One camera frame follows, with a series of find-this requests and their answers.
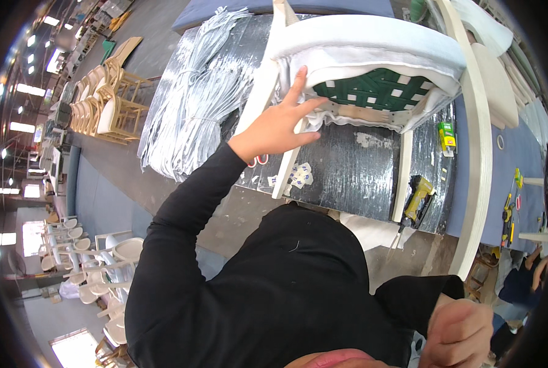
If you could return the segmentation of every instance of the white padding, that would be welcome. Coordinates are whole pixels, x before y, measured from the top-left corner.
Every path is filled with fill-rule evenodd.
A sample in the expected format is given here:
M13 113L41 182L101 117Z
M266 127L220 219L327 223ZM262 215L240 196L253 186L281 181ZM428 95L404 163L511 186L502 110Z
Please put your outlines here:
M328 15L286 27L270 57L281 67L284 96L296 72L308 66L307 88L387 68L422 75L448 96L459 91L466 61L458 43L411 22L375 15Z
M491 17L472 0L451 0L460 15L464 28L470 30L478 42L499 57L511 46L513 32Z
M98 134L104 134L110 132L110 123L114 118L114 99L109 99L104 105L102 112L100 113L100 119L98 121Z
M489 102L491 124L499 129L517 128L519 115L515 106L515 95L505 68L491 54L486 46L474 43L472 51L481 71L482 82L485 85L486 99Z

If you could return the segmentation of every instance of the white fabric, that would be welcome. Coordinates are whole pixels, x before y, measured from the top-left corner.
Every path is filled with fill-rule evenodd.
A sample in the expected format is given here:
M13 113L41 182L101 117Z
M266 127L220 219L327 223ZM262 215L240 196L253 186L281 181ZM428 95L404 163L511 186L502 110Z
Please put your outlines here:
M474 34L478 42L499 57L511 46L513 32L497 22L489 13L472 0L451 0L460 15L464 28Z
M106 239L104 240L104 248L108 250L116 247L117 244L118 244L118 240L112 235L108 235Z
M90 85L87 84L86 87L84 88L84 92L82 92L82 94L79 96L79 100L83 101L89 95L90 95Z
M110 132L110 123L114 117L114 99L109 99L104 105L102 112L100 113L100 119L98 120L98 134L104 134Z
M375 15L305 19L286 27L270 53L280 65L280 89L275 96L278 101L286 95L302 65L308 67L307 94L314 93L312 87L319 83L357 77L378 68L407 77L423 76L435 85L426 94L424 108L414 111L405 126L321 111L307 115L306 131L318 130L323 122L334 122L386 127L402 133L451 101L459 93L459 78L466 69L462 50L453 38L414 23Z
M396 224L376 221L371 218L364 218L343 212L339 214L339 222L353 232L364 251L378 246L390 247L396 234L399 232L399 226ZM407 241L415 231L415 229L410 227L404 228L403 234L399 240L399 249L403 249L404 242Z

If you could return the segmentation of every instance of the chair backrest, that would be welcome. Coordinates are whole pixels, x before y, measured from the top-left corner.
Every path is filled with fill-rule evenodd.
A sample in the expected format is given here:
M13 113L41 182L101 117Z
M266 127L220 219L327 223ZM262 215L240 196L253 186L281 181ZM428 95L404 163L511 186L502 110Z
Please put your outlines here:
M91 241L90 239L80 239L74 244L74 248L78 250L88 250L90 249Z
M68 233L67 233L67 236L72 238L72 239L78 239L79 237L82 236L82 234L84 233L84 229L81 228L81 227L76 227L76 228L73 228L71 229Z
M118 243L113 249L113 256L123 261L139 261L143 251L143 239L132 238Z
M69 220L64 221L63 225L65 228L74 228L76 225L78 225L78 219L70 218Z

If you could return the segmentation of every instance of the person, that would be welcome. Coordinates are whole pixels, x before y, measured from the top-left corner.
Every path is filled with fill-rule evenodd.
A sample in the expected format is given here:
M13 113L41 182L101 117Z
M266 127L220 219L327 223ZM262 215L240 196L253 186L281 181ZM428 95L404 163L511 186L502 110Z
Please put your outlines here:
M542 288L548 270L548 256L539 256L542 246L521 262L518 270L513 269L499 291L499 298L514 305L520 305L528 310L534 309L542 296Z
M463 298L458 276L396 277L370 295L354 234L296 203L264 216L212 280L201 275L196 236L247 163L320 137L293 133L326 101L297 103L306 73L157 211L125 309L130 357L140 368L407 367L425 344L421 367L479 367L493 314Z

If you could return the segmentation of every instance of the chair seat cushion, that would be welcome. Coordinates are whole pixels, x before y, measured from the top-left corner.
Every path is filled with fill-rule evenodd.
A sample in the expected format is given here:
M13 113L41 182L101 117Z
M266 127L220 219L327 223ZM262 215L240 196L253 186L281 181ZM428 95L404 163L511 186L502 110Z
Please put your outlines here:
M100 113L100 120L98 121L98 134L104 134L110 132L110 123L114 118L114 99L109 99L104 105L102 112Z
M84 92L82 92L82 94L79 96L79 100L80 101L83 101L86 99L87 96L90 95L90 85L86 85L86 87L84 88Z
M454 97L466 61L451 37L411 22L374 15L309 18L276 35L268 51L281 66L282 95L296 72L308 66L307 88L387 68L422 76Z

